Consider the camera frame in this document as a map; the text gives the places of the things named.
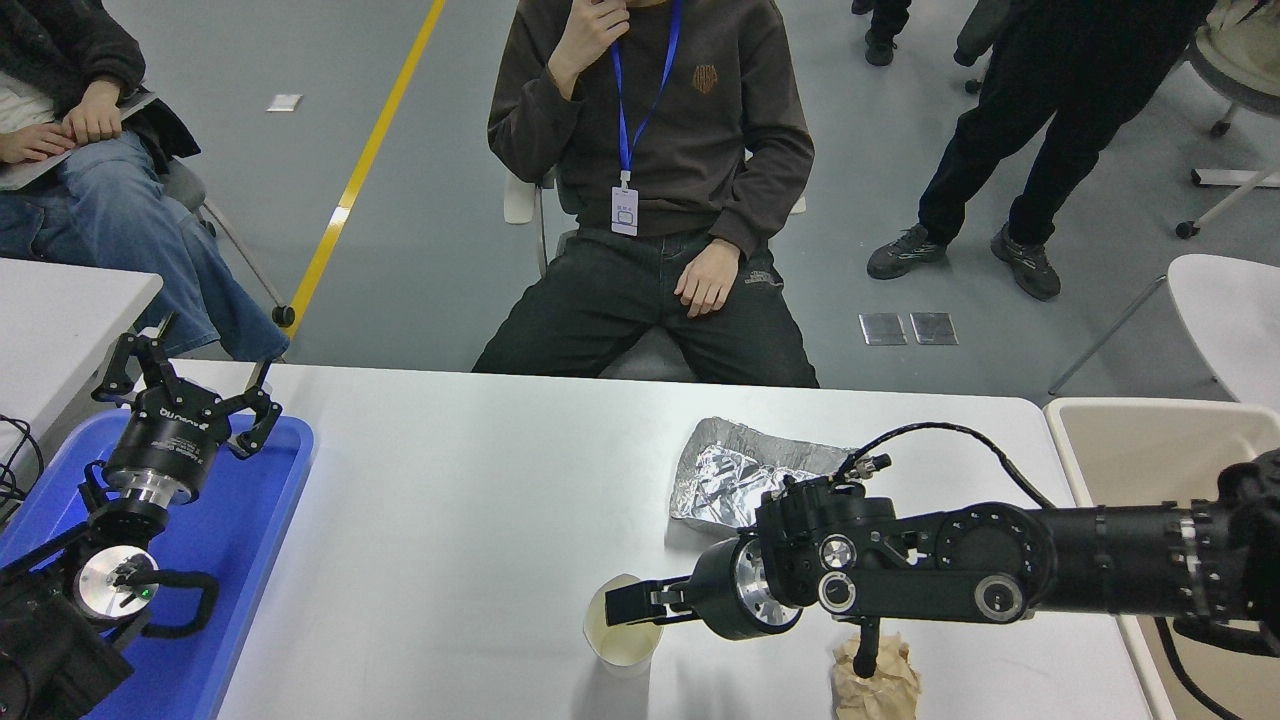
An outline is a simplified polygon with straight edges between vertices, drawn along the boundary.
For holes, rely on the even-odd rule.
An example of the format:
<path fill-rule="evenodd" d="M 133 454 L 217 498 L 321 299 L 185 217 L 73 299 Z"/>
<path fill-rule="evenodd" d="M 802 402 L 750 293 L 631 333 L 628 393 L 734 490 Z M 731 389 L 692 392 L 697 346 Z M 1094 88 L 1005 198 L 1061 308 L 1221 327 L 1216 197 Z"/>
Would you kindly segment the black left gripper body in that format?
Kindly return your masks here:
<path fill-rule="evenodd" d="M 125 491 L 143 479 L 169 480 L 175 498 L 197 498 L 218 448 L 230 436 L 228 415 L 215 411 L 221 397 L 201 386 L 170 398 L 163 387 L 142 389 L 119 442 L 102 469 L 109 487 Z"/>

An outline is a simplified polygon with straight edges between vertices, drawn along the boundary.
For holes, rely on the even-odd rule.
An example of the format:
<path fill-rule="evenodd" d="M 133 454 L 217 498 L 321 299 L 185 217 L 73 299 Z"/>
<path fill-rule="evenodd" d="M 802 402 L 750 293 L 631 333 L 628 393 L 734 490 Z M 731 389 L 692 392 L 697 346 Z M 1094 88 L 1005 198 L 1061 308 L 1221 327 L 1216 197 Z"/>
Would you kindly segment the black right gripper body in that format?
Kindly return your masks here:
<path fill-rule="evenodd" d="M 686 605 L 712 632 L 730 641 L 786 633 L 803 615 L 801 609 L 773 596 L 756 537 L 710 547 L 686 583 Z"/>

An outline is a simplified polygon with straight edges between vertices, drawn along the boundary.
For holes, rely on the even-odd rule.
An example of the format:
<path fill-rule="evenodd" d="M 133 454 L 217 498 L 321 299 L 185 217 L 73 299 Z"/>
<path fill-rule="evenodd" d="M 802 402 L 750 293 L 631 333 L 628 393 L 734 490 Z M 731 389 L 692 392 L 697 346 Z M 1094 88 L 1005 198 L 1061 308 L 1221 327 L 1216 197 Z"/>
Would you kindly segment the person's right hand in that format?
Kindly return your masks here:
<path fill-rule="evenodd" d="M 628 32 L 626 1 L 572 1 L 562 36 L 547 63 L 561 97 L 573 97 L 580 76 Z"/>
<path fill-rule="evenodd" d="M 76 140 L 59 123 L 26 126 L 1 132 L 1 163 L 44 161 L 77 149 Z"/>

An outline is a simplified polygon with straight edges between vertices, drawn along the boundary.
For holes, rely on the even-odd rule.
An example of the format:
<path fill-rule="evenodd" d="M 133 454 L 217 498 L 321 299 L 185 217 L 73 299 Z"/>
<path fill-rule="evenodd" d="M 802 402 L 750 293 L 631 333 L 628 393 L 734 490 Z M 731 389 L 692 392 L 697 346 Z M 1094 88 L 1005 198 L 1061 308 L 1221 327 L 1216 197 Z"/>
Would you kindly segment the person's left hand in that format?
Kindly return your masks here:
<path fill-rule="evenodd" d="M 61 132 L 77 146 L 96 143 L 122 136 L 122 114 L 118 106 L 120 83 L 108 76 L 91 79 L 79 102 L 61 120 Z"/>
<path fill-rule="evenodd" d="M 710 242 L 684 268 L 673 295 L 695 319 L 724 307 L 733 288 L 741 250 L 727 240 Z"/>

